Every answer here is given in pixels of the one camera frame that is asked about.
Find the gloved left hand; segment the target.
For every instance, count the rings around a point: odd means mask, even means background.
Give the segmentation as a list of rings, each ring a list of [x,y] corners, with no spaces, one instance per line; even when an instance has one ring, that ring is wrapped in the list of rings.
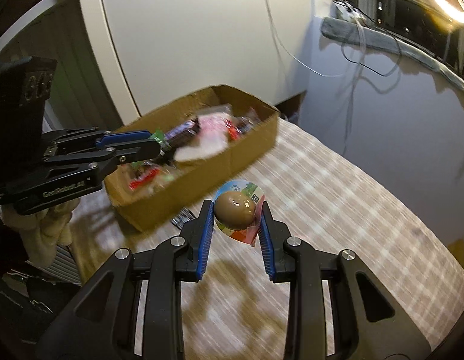
[[[80,201],[73,199],[27,215],[18,214],[11,205],[3,205],[2,219],[20,234],[28,260],[36,267],[46,268],[55,260],[58,245],[72,244],[70,221]]]

